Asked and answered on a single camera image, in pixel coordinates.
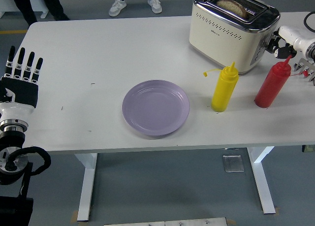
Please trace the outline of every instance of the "white sneaker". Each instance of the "white sneaker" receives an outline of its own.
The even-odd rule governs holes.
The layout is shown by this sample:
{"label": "white sneaker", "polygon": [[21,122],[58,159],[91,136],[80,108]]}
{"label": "white sneaker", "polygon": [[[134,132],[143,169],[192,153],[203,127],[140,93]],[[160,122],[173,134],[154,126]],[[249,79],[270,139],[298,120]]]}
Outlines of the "white sneaker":
{"label": "white sneaker", "polygon": [[149,6],[151,6],[153,13],[161,13],[161,2],[158,0],[148,0]]}
{"label": "white sneaker", "polygon": [[127,6],[125,1],[122,0],[115,0],[112,7],[110,8],[108,14],[111,17],[116,17],[120,11]]}

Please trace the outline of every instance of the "toaster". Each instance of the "toaster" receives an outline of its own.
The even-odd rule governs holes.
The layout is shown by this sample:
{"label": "toaster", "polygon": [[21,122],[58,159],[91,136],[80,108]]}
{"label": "toaster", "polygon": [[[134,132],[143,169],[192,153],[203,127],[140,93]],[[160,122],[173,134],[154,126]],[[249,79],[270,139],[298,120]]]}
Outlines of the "toaster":
{"label": "toaster", "polygon": [[245,9],[241,17],[219,1],[193,0],[189,42],[220,66],[235,62],[239,73],[246,73],[261,60],[280,13],[259,0],[232,0]]}

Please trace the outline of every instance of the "table leg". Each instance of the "table leg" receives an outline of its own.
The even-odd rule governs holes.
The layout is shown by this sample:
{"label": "table leg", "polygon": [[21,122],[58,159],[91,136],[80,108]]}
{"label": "table leg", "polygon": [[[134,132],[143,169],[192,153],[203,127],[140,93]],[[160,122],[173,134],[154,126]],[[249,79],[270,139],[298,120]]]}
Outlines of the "table leg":
{"label": "table leg", "polygon": [[75,156],[85,167],[77,221],[88,221],[92,199],[97,153],[76,154]]}
{"label": "table leg", "polygon": [[47,11],[43,11],[43,13],[40,15],[40,18],[46,18],[48,12],[49,12],[48,10]]}
{"label": "table leg", "polygon": [[254,173],[260,202],[264,214],[275,214],[275,207],[272,202],[265,172],[262,167],[262,159],[274,148],[274,146],[267,147],[248,147],[247,151],[252,164],[252,171]]}

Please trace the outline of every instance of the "purple plate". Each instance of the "purple plate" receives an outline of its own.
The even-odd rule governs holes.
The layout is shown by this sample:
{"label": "purple plate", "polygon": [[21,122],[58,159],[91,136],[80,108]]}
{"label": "purple plate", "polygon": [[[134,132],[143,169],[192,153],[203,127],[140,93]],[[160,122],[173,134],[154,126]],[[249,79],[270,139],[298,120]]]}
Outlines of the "purple plate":
{"label": "purple plate", "polygon": [[150,80],[134,86],[123,101],[123,116],[137,131],[162,136],[177,130],[189,114],[189,100],[174,83]]}

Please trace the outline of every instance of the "person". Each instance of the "person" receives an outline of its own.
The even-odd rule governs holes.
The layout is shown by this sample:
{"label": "person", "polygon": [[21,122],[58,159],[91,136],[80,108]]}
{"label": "person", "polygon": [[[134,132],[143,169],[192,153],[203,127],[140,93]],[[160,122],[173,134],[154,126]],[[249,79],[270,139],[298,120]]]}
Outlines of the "person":
{"label": "person", "polygon": [[[159,0],[148,0],[148,4],[151,6],[153,13],[161,13],[162,7]],[[120,11],[127,6],[125,0],[115,0],[114,4],[109,10],[109,16],[116,17]]]}
{"label": "person", "polygon": [[[30,0],[14,0],[14,2],[29,26],[37,22]],[[44,0],[44,2],[56,21],[69,20],[67,15],[63,12],[63,7],[59,0]]]}

